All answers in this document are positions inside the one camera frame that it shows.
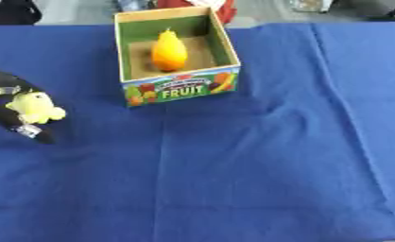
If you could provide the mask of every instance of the blue tablecloth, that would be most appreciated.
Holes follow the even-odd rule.
[[[0,128],[0,242],[395,238],[395,24],[230,31],[240,91],[127,109],[111,26],[0,27],[69,112]]]

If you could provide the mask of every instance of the yellow pear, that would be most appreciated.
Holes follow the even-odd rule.
[[[162,71],[176,71],[184,67],[187,49],[174,31],[161,33],[152,47],[152,62]]]

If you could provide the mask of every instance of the open box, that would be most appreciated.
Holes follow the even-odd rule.
[[[176,72],[151,62],[151,47],[167,29],[184,42],[188,60]],[[120,77],[130,106],[234,91],[240,61],[215,12],[206,7],[115,15]]]

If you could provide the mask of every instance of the box label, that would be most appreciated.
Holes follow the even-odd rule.
[[[130,106],[167,102],[202,95],[215,95],[236,89],[238,68],[196,72],[124,83]]]

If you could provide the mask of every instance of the yellow toy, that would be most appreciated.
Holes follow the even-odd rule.
[[[152,47],[152,62],[162,71],[176,71],[184,67],[187,49],[174,31],[167,29],[161,33]]]
[[[16,95],[7,108],[19,113],[19,118],[28,124],[45,124],[49,120],[61,120],[66,111],[55,107],[46,93],[30,92]]]

